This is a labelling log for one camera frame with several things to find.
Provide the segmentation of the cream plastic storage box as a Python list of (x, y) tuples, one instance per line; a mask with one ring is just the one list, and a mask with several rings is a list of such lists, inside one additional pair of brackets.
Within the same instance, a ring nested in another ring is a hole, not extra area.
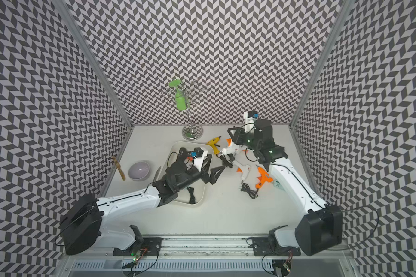
[(176, 200), (179, 192), (194, 183), (202, 181), (214, 184), (217, 181), (215, 169), (211, 168), (213, 151), (204, 146), (191, 149), (180, 147), (176, 159), (164, 168), (159, 179), (153, 183), (158, 191), (158, 206), (164, 206)]

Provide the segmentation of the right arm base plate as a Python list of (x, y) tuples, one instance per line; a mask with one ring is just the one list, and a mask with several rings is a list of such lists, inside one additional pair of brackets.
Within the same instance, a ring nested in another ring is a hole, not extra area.
[(254, 256), (300, 256), (301, 251), (296, 247), (281, 247), (277, 240), (269, 237), (249, 237), (246, 243), (253, 248)]

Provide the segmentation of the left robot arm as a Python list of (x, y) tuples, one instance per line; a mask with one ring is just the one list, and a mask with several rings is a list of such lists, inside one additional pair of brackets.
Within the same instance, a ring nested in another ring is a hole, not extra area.
[(57, 237), (62, 239), (66, 255), (77, 255), (92, 247), (138, 249), (143, 238), (137, 226), (130, 225), (131, 231), (126, 232), (111, 228), (111, 224), (134, 212), (167, 205), (199, 180), (216, 183), (225, 167), (211, 168), (211, 160), (205, 148), (188, 151), (182, 147), (164, 175), (144, 189), (114, 197), (81, 196), (60, 220)]

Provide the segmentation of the yellow hot glue gun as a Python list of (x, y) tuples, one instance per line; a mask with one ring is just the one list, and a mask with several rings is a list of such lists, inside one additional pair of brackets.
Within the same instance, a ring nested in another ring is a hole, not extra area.
[(207, 145), (211, 146), (215, 155), (218, 155), (220, 153), (218, 149), (218, 142), (220, 141), (220, 138), (221, 136), (215, 137), (206, 143)]

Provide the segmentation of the light blue hot glue gun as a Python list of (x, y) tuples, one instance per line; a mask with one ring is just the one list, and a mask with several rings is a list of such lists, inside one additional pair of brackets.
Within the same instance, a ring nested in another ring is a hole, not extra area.
[(190, 195), (188, 203), (190, 205), (196, 204), (196, 198), (195, 198), (195, 195), (194, 195), (194, 188), (193, 187), (187, 187), (187, 190), (188, 190), (189, 195)]

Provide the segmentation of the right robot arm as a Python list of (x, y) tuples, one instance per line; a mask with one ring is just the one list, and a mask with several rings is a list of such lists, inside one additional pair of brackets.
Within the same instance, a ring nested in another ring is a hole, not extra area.
[(228, 129), (230, 146), (253, 152), (257, 162), (279, 182), (301, 215), (295, 227), (277, 227), (272, 237), (277, 246), (299, 248), (307, 256), (342, 243), (343, 212), (328, 204), (302, 179), (288, 158), (285, 148), (273, 138), (272, 123), (256, 119), (241, 127)]

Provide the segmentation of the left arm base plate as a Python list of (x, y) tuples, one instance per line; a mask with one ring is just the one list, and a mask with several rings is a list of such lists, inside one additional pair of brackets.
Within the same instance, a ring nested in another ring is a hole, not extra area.
[(143, 256), (158, 256), (162, 248), (163, 238), (161, 237), (146, 237), (143, 239), (142, 245), (139, 245), (135, 242), (127, 250), (121, 250), (119, 248), (114, 248), (113, 256), (124, 256), (124, 257), (134, 257), (137, 253), (140, 255), (144, 252)]

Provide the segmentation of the orange hot glue gun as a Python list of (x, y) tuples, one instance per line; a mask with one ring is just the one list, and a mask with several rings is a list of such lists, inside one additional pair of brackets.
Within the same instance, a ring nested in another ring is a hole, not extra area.
[(273, 178), (270, 177), (269, 173), (263, 167), (257, 167), (260, 176), (257, 177), (259, 182), (255, 185), (255, 189), (251, 189), (247, 183), (242, 183), (241, 192), (245, 192), (251, 199), (256, 199), (258, 197), (259, 190), (263, 187), (265, 183), (272, 183)]

